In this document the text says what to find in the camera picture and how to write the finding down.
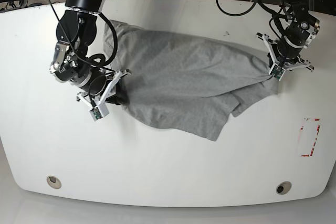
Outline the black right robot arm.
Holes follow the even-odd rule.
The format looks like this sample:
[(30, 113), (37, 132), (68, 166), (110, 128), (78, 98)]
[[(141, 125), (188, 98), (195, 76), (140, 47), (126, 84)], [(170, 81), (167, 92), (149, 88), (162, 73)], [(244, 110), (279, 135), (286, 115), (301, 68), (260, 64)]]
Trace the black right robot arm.
[[(108, 85), (108, 78), (115, 71), (108, 66), (117, 55), (118, 38), (115, 28), (102, 13), (105, 0), (66, 0), (65, 11), (58, 19), (54, 59), (50, 73), (60, 82), (71, 82), (81, 88), (89, 97), (92, 106), (94, 98)], [(97, 34), (96, 21), (100, 17), (112, 32), (112, 52), (109, 57), (94, 54), (87, 57), (88, 47)]]

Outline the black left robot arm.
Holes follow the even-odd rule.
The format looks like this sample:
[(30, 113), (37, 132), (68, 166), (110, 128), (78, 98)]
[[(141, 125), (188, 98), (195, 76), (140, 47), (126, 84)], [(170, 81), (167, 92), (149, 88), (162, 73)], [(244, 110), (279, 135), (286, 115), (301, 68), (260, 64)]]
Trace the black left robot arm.
[(287, 27), (283, 28), (279, 16), (274, 16), (281, 37), (271, 43), (270, 57), (278, 61), (280, 67), (307, 68), (312, 71), (314, 67), (309, 61), (303, 60), (300, 53), (316, 38), (320, 21), (309, 14), (309, 0), (282, 1), (289, 5), (285, 11)]

